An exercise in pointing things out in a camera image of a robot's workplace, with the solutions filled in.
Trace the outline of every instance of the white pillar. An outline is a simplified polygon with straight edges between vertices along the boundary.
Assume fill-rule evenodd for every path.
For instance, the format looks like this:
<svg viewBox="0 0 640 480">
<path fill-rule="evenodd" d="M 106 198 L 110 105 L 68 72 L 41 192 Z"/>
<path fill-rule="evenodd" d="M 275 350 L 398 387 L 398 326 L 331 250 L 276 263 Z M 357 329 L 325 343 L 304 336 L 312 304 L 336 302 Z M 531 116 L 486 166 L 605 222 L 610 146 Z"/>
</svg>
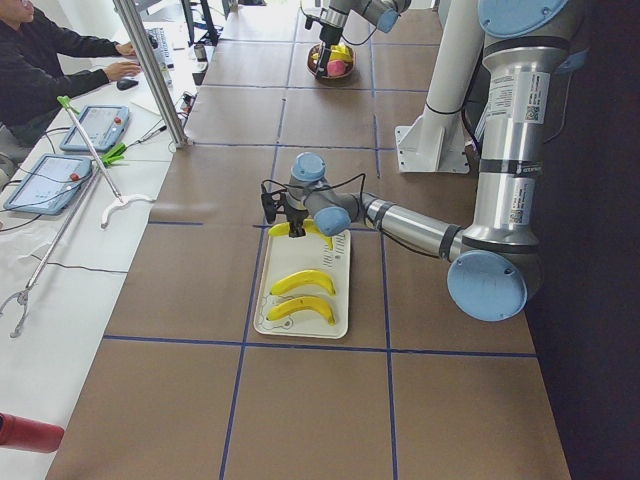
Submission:
<svg viewBox="0 0 640 480">
<path fill-rule="evenodd" d="M 469 171 L 459 110 L 483 40 L 477 0 L 453 0 L 424 111 L 412 126 L 396 127 L 401 172 Z"/>
</svg>

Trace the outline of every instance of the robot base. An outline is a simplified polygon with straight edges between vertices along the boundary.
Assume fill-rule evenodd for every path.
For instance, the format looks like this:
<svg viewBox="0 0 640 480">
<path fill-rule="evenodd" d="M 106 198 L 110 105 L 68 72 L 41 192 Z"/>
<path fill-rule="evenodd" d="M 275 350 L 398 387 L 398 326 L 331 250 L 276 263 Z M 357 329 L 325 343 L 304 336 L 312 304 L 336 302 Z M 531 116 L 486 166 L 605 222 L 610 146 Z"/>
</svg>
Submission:
<svg viewBox="0 0 640 480">
<path fill-rule="evenodd" d="M 431 136 L 431 142 L 420 141 L 422 118 L 409 127 L 396 127 L 396 146 L 400 173 L 468 173 L 469 163 L 464 153 L 462 124 L 457 122 L 453 138 L 443 151 L 445 129 L 439 128 Z"/>
</svg>

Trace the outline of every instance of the white table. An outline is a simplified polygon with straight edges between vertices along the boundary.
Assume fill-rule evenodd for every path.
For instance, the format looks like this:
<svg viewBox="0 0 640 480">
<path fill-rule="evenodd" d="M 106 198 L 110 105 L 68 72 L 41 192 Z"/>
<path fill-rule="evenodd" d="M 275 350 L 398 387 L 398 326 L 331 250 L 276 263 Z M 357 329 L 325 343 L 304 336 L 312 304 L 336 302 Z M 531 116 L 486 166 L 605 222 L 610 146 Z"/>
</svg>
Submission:
<svg viewBox="0 0 640 480">
<path fill-rule="evenodd" d="M 191 77 L 192 55 L 187 49 L 174 51 L 176 67 L 170 89 L 174 101 L 185 90 L 196 93 Z M 112 60 L 98 61 L 105 64 Z M 85 105 L 129 106 L 130 123 L 121 140 L 130 145 L 161 120 L 151 111 L 154 102 L 144 76 L 138 79 L 140 84 L 132 89 L 118 91 L 112 83 L 72 99 L 72 105 L 78 110 Z M 61 111 L 50 129 L 70 124 L 67 113 Z M 63 135 L 64 132 L 56 132 L 50 136 L 58 153 Z M 142 193 L 156 198 L 173 151 L 175 147 L 165 131 L 127 150 L 125 158 L 109 171 L 123 194 Z M 42 154 L 50 152 L 51 146 L 43 138 L 23 168 L 32 168 Z M 14 179 L 24 175 L 19 171 Z M 0 195 L 0 204 L 14 189 L 15 186 L 7 186 Z M 109 186 L 100 178 L 51 258 L 51 262 L 67 266 L 113 273 L 48 265 L 29 294 L 22 335 L 9 337 L 22 315 L 22 307 L 15 300 L 0 317 L 0 412 L 67 426 L 152 207 L 147 202 L 134 202 L 116 210 L 103 230 L 100 218 L 113 200 Z M 66 214 L 42 216 L 22 228 L 0 233 L 0 302 L 24 289 L 39 262 L 31 255 L 42 257 Z M 3 228 L 23 224 L 33 217 L 18 212 L 0 213 Z M 0 448 L 0 478 L 41 480 L 54 455 Z"/>
</svg>

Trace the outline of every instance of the metal pole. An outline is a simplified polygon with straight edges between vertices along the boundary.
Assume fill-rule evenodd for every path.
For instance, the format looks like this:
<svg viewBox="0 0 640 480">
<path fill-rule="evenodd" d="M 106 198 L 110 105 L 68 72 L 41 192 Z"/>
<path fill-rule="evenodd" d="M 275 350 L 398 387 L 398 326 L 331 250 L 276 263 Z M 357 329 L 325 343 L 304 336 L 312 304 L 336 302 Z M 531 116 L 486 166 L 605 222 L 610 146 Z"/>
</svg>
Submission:
<svg viewBox="0 0 640 480">
<path fill-rule="evenodd" d="M 151 49 L 151 44 L 147 37 L 147 31 L 142 24 L 142 20 L 136 11 L 132 0 L 113 0 L 116 11 L 122 19 L 122 24 L 129 34 L 129 38 L 136 49 L 138 59 L 145 72 L 153 98 L 155 98 L 160 114 L 167 126 L 169 133 L 176 147 L 182 147 L 187 143 L 187 136 L 184 133 L 180 119 L 176 114 L 171 95 L 164 83 L 164 78 L 160 72 L 160 67 L 156 62 L 155 55 Z"/>
</svg>

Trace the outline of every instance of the keyboard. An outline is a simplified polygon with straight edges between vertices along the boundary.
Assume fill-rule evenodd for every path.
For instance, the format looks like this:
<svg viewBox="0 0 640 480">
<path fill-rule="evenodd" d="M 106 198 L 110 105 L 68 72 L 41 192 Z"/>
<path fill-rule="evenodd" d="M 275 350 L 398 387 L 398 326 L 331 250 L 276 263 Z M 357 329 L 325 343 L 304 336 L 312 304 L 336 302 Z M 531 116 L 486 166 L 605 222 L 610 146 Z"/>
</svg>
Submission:
<svg viewBox="0 0 640 480">
<path fill-rule="evenodd" d="M 167 68 L 173 68 L 173 56 L 171 55 L 171 47 L 167 42 L 167 36 L 162 27 L 147 28 L 147 34 L 151 35 L 158 44 L 158 49 L 162 52 L 164 63 Z"/>
</svg>

